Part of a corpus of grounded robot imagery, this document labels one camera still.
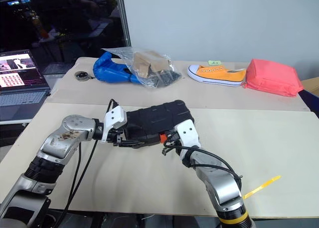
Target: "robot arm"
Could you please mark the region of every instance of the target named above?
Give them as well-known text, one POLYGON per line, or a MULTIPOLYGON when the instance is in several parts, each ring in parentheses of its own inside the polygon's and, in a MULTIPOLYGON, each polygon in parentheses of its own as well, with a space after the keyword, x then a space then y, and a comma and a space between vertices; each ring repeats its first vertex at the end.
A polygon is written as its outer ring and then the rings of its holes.
POLYGON ((27 171, 20 175, 4 199, 0 220, 10 221, 8 227, 17 227, 18 223, 28 228, 40 227, 50 205, 47 195, 51 194, 79 143, 103 138, 107 141, 110 129, 126 123, 126 113, 116 106, 105 114, 104 121, 105 124, 80 115, 66 117, 61 127, 45 140, 27 171))
MULTIPOLYGON (((193 122, 190 119, 186 120, 176 125, 174 131, 177 134, 168 137, 168 140, 181 143, 182 149, 176 150, 176 152, 182 163, 186 167, 193 167, 199 179, 205 184, 222 227, 254 228, 254 222, 246 211, 238 181, 229 172, 213 168, 221 166, 221 161, 200 151, 183 149, 183 147, 195 149, 201 147, 193 122)), ((165 155, 170 150, 171 148, 165 148, 163 154, 165 155)))

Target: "white shoe sole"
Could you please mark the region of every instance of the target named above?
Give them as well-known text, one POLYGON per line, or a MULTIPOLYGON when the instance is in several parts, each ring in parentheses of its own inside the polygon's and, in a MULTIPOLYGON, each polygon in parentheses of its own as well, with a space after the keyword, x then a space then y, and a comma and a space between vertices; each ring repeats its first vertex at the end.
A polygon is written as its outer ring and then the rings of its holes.
POLYGON ((216 85, 226 85, 226 86, 240 86, 243 81, 235 82, 235 81, 227 81, 227 80, 214 80, 214 79, 208 79, 201 77, 199 75, 194 74, 191 72, 191 70, 188 68, 187 70, 188 76, 190 76, 192 79, 195 79, 196 81, 206 83, 206 84, 216 84, 216 85))

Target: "laptop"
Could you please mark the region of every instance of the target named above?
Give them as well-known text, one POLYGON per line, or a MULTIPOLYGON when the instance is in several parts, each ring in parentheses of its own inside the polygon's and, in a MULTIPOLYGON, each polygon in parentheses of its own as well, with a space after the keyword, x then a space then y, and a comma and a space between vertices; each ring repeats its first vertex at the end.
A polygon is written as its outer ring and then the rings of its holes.
POLYGON ((0 53, 0 121, 32 119, 50 93, 29 50, 0 53))

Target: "white wall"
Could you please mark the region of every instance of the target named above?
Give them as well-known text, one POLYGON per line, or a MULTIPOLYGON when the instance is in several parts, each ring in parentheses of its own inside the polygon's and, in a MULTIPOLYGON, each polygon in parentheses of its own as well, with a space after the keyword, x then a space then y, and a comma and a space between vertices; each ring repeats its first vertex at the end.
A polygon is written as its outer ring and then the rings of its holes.
POLYGON ((124 0, 132 46, 173 60, 273 60, 319 76, 319 0, 124 0))

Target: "beige tabletop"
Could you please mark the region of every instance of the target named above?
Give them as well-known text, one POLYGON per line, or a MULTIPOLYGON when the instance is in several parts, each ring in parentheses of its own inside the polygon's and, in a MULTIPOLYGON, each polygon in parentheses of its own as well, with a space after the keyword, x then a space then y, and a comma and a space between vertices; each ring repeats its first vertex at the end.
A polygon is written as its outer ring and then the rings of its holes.
MULTIPOLYGON (((27 169, 46 137, 70 114, 103 119, 107 106, 46 103, 0 163, 0 202, 27 169)), ((132 111, 137 107, 124 107, 132 111)), ((190 109, 203 148, 243 175, 242 194, 282 178, 245 200, 252 217, 318 217, 319 120, 312 112, 190 109)), ((83 142, 83 162, 93 141, 83 142)), ((140 149, 98 143, 71 210, 215 216, 204 184, 162 145, 140 149)), ((65 206, 77 154, 49 196, 65 206)))
MULTIPOLYGON (((96 58, 81 57, 72 69, 58 82, 47 102, 106 105, 111 98, 124 106, 153 106, 174 100, 183 100, 189 108, 249 109, 309 111, 299 95, 284 97, 243 87, 229 87, 197 82, 187 75, 191 64, 207 65, 207 62, 175 61, 182 78, 160 89, 149 89, 132 83, 109 84, 96 79, 79 82, 74 78, 77 71, 93 76, 96 58)), ((228 69, 246 68, 248 63, 223 62, 228 69)))

